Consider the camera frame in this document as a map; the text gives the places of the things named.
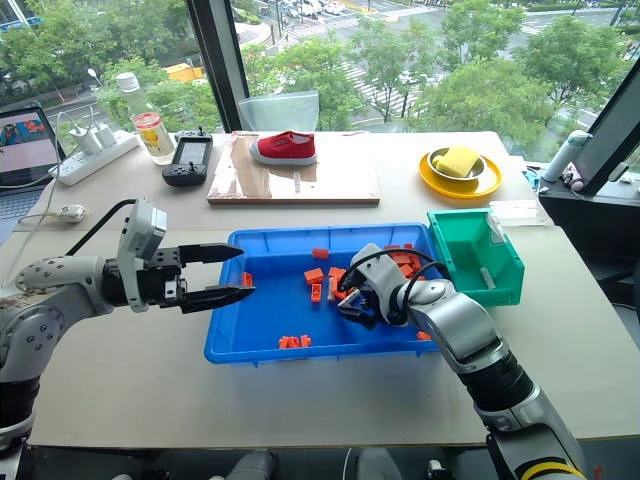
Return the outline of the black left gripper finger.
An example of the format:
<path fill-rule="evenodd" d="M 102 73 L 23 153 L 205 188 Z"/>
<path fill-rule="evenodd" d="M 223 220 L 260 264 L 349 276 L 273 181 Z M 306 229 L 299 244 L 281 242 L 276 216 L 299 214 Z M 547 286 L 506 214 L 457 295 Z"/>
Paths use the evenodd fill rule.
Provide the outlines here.
<path fill-rule="evenodd" d="M 208 311 L 240 302 L 255 292 L 250 286 L 215 286 L 205 290 L 184 293 L 180 301 L 183 314 Z"/>
<path fill-rule="evenodd" d="M 178 247 L 183 265 L 219 263 L 244 254 L 244 250 L 227 243 L 181 245 Z"/>

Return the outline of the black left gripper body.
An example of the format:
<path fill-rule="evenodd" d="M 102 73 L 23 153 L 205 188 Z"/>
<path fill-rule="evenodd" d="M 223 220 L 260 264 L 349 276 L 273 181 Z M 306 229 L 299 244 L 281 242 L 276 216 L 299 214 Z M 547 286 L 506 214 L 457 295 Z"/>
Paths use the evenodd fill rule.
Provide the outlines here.
<path fill-rule="evenodd" d="M 184 308 L 186 281 L 181 277 L 185 246 L 158 249 L 143 265 L 143 300 L 160 308 Z"/>

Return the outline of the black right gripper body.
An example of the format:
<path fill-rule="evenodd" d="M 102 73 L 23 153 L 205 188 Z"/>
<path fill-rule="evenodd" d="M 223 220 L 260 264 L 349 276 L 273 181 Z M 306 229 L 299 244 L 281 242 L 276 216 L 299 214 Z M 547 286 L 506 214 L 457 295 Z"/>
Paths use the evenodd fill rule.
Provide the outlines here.
<path fill-rule="evenodd" d="M 368 330 L 371 330 L 383 321 L 379 298 L 374 289 L 368 283 L 364 283 L 358 289 L 360 290 L 361 297 L 360 301 L 355 307 L 359 307 L 367 312 L 368 322 L 366 325 L 362 326 L 364 326 Z"/>

